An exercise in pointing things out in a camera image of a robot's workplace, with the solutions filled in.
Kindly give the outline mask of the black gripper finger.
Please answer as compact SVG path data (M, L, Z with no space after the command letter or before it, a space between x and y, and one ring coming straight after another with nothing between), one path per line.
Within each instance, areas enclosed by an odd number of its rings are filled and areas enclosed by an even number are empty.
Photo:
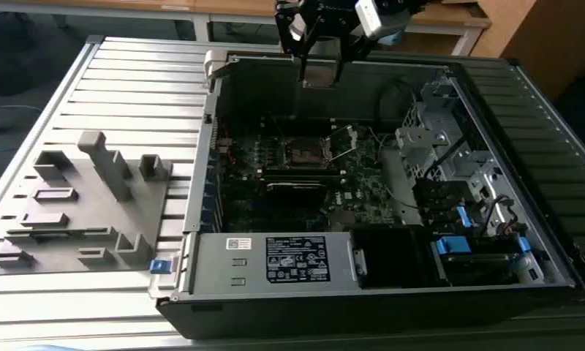
M340 81L345 65L353 61L364 61L369 52L370 39L365 35L358 37L349 35L340 38L340 53L336 57L336 83Z
M298 81L304 80L306 69L306 53L304 45L306 39L305 23L296 13L277 13L276 26L278 30L281 52L298 61Z

